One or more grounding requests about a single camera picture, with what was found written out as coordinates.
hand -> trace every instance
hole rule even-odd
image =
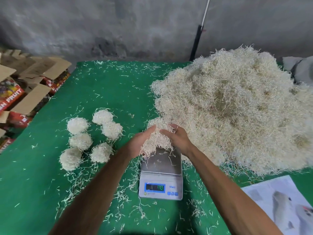
[[[176,124],[170,124],[170,126],[176,129],[175,133],[171,133],[166,129],[161,129],[160,133],[167,136],[173,146],[177,147],[183,155],[188,157],[193,144],[190,142],[186,131]]]
[[[146,131],[135,134],[135,136],[132,137],[131,140],[127,142],[125,148],[128,151],[131,158],[135,158],[140,155],[141,146],[148,138],[150,138],[150,135],[155,131],[155,129],[156,126],[153,125]]]

digital scale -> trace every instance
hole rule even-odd
[[[139,197],[182,200],[182,160],[177,149],[172,153],[157,148],[141,162]]]

wood wool pile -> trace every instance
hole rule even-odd
[[[235,165],[235,173],[313,165],[313,91],[294,85],[269,53],[222,49],[170,72],[151,89],[160,117],[148,123],[157,130],[142,147],[146,155],[171,148],[158,129],[175,123],[216,165]]]

wall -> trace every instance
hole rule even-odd
[[[207,0],[0,0],[0,41],[67,59],[189,59]],[[196,56],[313,55],[312,0],[211,0]]]

forearm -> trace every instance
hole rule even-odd
[[[96,234],[131,157],[121,148],[67,207],[49,234]]]
[[[187,156],[232,234],[282,235],[266,213],[205,154],[192,146]]]

